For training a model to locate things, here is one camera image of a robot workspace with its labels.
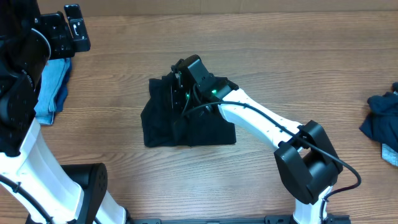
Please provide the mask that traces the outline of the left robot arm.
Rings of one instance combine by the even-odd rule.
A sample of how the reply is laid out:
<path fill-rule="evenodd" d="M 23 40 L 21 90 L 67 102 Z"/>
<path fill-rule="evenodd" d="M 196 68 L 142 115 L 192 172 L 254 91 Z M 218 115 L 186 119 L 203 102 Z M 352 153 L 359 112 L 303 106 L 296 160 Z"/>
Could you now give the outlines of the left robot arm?
<path fill-rule="evenodd" d="M 91 47 L 80 6 L 42 14 L 37 1 L 1 1 L 1 185 L 28 211 L 27 223 L 131 223 L 108 192 L 102 163 L 61 165 L 35 117 L 50 60 Z"/>

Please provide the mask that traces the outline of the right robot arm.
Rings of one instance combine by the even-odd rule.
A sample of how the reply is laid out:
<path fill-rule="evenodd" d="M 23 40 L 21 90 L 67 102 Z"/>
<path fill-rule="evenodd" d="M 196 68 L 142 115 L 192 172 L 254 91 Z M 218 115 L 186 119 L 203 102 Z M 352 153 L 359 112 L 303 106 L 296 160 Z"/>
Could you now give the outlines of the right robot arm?
<path fill-rule="evenodd" d="M 272 149 L 280 179 L 295 198 L 295 210 L 291 215 L 269 215 L 266 223 L 350 223 L 349 216 L 326 211 L 343 164 L 320 124 L 301 124 L 273 113 L 237 84 L 210 73 L 198 55 L 179 60 L 170 74 L 176 88 L 193 100 L 192 108 L 182 108 L 183 117 L 209 110 Z"/>

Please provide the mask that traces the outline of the black garment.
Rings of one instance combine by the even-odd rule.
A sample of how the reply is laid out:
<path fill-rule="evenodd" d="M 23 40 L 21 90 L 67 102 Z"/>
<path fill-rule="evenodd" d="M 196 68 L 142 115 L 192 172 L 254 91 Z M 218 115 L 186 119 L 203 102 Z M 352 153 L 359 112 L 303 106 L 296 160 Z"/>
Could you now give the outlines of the black garment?
<path fill-rule="evenodd" d="M 170 84 L 169 74 L 149 80 L 150 99 L 141 113 L 145 146 L 193 147 L 236 142 L 235 125 L 225 121 L 218 112 L 201 108 L 171 120 Z"/>

